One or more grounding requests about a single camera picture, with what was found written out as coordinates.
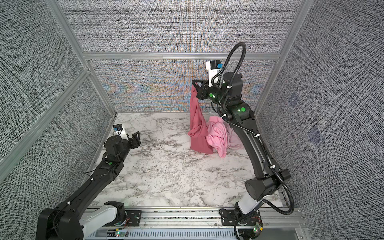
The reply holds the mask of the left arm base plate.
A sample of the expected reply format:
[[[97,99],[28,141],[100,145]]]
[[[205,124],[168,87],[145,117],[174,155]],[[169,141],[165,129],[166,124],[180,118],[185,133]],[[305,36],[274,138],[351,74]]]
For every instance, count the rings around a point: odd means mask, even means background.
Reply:
[[[113,226],[116,226],[118,228],[122,227],[138,227],[141,222],[142,218],[142,211],[141,210],[126,210],[126,217],[116,223],[112,223]]]

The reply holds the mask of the light pink cloth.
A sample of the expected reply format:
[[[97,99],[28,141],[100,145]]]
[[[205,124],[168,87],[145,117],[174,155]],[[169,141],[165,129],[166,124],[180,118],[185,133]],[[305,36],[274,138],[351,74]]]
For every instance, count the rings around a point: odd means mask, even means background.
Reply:
[[[223,124],[224,120],[218,116],[210,116],[207,121],[208,144],[216,150],[220,158],[227,155],[227,132]]]

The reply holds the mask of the dark pink cloth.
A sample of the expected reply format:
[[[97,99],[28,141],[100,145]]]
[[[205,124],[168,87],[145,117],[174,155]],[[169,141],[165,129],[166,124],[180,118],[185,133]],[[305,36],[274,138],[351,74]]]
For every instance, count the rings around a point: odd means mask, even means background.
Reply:
[[[202,154],[213,154],[213,148],[208,144],[208,129],[206,120],[199,105],[197,90],[191,87],[190,98],[190,131],[188,136],[191,139],[190,149]]]

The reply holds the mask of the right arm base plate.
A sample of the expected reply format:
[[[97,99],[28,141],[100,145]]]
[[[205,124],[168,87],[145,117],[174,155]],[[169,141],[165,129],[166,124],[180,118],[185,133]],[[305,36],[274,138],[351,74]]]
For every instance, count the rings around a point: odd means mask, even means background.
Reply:
[[[251,211],[243,215],[238,209],[219,209],[221,222],[223,226],[234,226],[238,221],[240,226],[254,226],[256,224],[262,225],[262,218],[258,211]]]

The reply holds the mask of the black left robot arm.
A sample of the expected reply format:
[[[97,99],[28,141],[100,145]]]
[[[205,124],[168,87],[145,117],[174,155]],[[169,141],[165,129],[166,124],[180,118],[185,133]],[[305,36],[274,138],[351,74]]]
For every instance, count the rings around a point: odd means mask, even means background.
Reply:
[[[120,174],[130,150],[141,145],[140,133],[131,137],[111,136],[106,152],[92,175],[70,197],[55,208],[44,209],[37,224],[37,240],[83,240],[106,224],[126,225],[124,203],[109,201],[98,210],[86,210],[98,194]]]

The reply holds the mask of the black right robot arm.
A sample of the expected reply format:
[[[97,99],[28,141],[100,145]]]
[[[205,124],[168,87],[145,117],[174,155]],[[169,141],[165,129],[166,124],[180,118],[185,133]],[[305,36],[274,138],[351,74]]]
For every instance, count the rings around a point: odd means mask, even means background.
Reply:
[[[207,80],[194,80],[192,84],[197,90],[197,98],[211,100],[221,119],[238,135],[254,169],[255,177],[245,182],[246,194],[235,204],[236,219],[255,213],[264,204],[282,215],[292,214],[295,202],[285,183],[291,174],[289,170],[282,169],[271,156],[258,130],[254,112],[242,100],[242,75],[225,73],[220,84],[212,86],[209,86]],[[289,199],[287,210],[276,207],[266,199],[279,189],[284,189],[287,193]]]

